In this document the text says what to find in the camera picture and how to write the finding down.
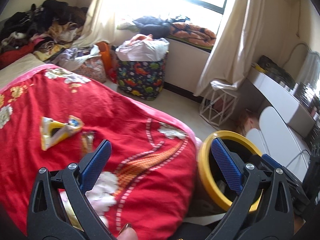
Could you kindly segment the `left hand painted nails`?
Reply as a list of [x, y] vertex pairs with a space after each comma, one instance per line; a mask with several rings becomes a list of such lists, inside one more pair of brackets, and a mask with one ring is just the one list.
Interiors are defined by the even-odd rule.
[[120, 230], [117, 240], [138, 240], [136, 231], [132, 228], [130, 223], [127, 223]]

